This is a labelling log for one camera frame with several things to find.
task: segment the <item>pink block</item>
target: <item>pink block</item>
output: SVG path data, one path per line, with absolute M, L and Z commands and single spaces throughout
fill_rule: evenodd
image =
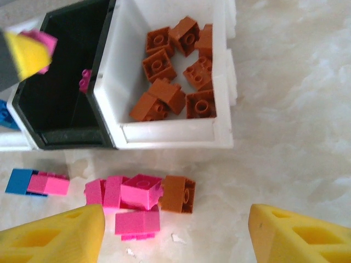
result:
M 69 186 L 69 180 L 34 174 L 27 190 L 32 193 L 65 196 Z
M 138 174 L 121 185 L 121 201 L 136 208 L 150 210 L 163 195 L 162 178 Z
M 41 32 L 37 29 L 33 29 L 31 31 L 22 31 L 20 33 L 20 35 L 26 36 L 26 37 L 30 37 L 38 42 L 41 42 L 42 44 L 44 44 L 49 51 L 50 56 L 52 57 L 56 48 L 56 44 L 58 39 L 46 34 L 45 32 Z M 40 74 L 45 74 L 47 71 L 49 70 L 49 66 L 41 69 L 38 73 Z
M 83 93 L 87 93 L 90 78 L 92 76 L 92 70 L 83 70 L 82 79 L 79 81 L 79 90 Z
M 158 206 L 149 211 L 133 211 L 116 214 L 115 234 L 122 240 L 153 238 L 160 231 L 160 212 Z
M 105 214 L 112 214 L 119 210 L 122 181 L 123 176 L 110 176 L 107 178 L 103 205 Z
M 103 204 L 106 180 L 96 179 L 86 184 L 84 194 L 88 204 Z

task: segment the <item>small pink brick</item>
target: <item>small pink brick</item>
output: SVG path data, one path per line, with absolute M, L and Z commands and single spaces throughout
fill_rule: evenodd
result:
M 96 179 L 86 184 L 84 193 L 86 195 L 87 205 L 104 203 L 106 180 Z
M 150 210 L 163 195 L 162 178 L 138 174 L 121 185 L 121 202 L 142 210 Z
M 45 175 L 32 175 L 28 191 L 45 195 L 67 195 L 70 181 Z
M 112 214 L 119 210 L 122 181 L 123 176 L 110 176 L 107 178 L 103 205 L 105 214 Z
M 150 211 L 133 211 L 116 214 L 115 234 L 121 240 L 153 238 L 160 231 L 160 212 L 158 206 Z
M 82 79 L 79 81 L 79 90 L 82 93 L 87 93 L 88 92 L 88 87 L 89 87 L 89 82 L 90 78 L 92 76 L 92 70 L 83 70 L 82 72 Z
M 44 194 L 48 177 L 46 175 L 33 174 L 29 181 L 27 191 Z

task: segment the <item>marble surface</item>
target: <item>marble surface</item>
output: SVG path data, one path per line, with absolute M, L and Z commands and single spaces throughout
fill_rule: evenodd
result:
M 17 0 L 0 26 L 69 2 Z M 196 180 L 194 213 L 162 213 L 161 232 L 140 242 L 121 242 L 107 218 L 99 262 L 256 262 L 252 203 L 351 227 L 351 2 L 236 4 L 234 149 L 0 153 L 0 229 L 84 205 L 89 180 L 136 173 Z M 69 194 L 5 195 L 14 167 L 68 173 Z

